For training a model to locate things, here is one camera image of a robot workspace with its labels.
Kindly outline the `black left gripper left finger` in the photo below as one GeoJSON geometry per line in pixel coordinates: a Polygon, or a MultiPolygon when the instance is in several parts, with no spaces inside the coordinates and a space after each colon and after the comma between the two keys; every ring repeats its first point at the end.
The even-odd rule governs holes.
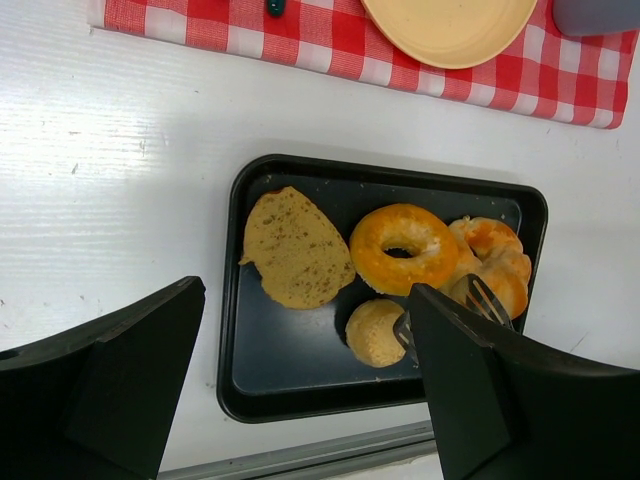
{"type": "Polygon", "coordinates": [[[204,304],[188,276],[2,351],[2,478],[156,478],[204,304]]]}

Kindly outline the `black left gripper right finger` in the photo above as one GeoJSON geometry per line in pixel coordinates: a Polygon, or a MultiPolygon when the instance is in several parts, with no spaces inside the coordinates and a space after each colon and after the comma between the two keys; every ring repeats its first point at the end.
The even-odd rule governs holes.
{"type": "Polygon", "coordinates": [[[635,479],[639,374],[480,317],[427,285],[411,330],[447,479],[635,479]]]}

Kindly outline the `metal serving tongs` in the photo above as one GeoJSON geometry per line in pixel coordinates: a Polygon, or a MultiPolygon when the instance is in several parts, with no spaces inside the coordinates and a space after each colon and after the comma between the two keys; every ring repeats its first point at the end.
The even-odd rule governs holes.
{"type": "MultiPolygon", "coordinates": [[[[514,327],[505,307],[489,286],[474,273],[464,275],[452,287],[449,297],[471,312],[480,315],[496,324],[500,324],[512,331],[514,327]]],[[[416,366],[419,360],[415,348],[409,311],[402,313],[393,325],[396,340],[416,366]]]]}

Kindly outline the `orange glazed donut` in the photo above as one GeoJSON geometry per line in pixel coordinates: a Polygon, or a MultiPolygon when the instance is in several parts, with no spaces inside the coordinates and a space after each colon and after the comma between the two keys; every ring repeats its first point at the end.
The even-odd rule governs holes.
{"type": "Polygon", "coordinates": [[[349,249],[357,273],[381,294],[406,297],[415,284],[443,286],[458,263],[448,226],[430,211],[407,203],[376,209],[354,228],[349,249]]]}

